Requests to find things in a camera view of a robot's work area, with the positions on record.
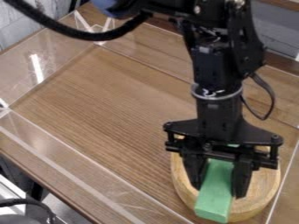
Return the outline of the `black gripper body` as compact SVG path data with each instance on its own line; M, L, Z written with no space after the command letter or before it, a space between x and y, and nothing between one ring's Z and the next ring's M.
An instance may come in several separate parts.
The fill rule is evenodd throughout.
M230 162L246 157L253 170L278 168L283 138L249 123L241 96L221 101L199 99L198 112L195 119L163 125L169 136L165 146L170 152Z

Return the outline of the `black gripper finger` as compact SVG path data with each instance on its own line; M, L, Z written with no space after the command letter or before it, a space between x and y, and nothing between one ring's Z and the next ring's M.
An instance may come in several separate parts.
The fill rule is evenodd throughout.
M182 157L185 170L187 172L189 180L191 182L191 186L197 189L202 189L202 183L205 180L209 160L206 157L202 157L197 154L185 154Z
M247 196L253 171L254 171L254 165L250 160L239 160L234 164L233 177L231 177L231 191L237 199L242 199Z

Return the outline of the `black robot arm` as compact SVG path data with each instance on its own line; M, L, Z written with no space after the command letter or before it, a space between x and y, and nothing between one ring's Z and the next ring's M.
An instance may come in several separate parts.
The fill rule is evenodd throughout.
M258 76L266 48L259 40L250 0L91 0L103 14L116 19L159 13L178 21L189 54L198 117L169 122L166 149L182 156L189 180L203 188L209 160L230 161L233 195L249 193L253 172L278 167L283 138L254 126L243 116L243 80L250 78L269 93Z

